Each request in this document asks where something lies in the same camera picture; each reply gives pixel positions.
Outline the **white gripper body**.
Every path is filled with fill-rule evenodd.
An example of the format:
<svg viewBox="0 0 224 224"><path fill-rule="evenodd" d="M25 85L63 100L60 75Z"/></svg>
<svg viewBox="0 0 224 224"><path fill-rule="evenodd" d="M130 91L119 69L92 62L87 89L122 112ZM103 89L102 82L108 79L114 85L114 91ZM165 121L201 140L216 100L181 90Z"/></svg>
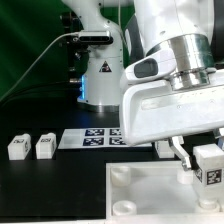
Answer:
<svg viewBox="0 0 224 224"><path fill-rule="evenodd" d="M159 80L130 87L120 105L120 128L127 145L187 136L224 127L224 69L208 86L173 91Z"/></svg>

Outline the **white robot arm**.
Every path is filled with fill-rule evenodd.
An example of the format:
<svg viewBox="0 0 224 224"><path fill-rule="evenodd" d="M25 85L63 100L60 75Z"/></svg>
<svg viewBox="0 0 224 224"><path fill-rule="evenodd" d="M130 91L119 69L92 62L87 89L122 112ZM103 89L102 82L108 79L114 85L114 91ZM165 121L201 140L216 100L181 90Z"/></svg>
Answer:
<svg viewBox="0 0 224 224"><path fill-rule="evenodd" d="M224 128L224 0L62 1L90 50L80 103L118 109L126 144L166 140L199 168L180 139Z"/></svg>

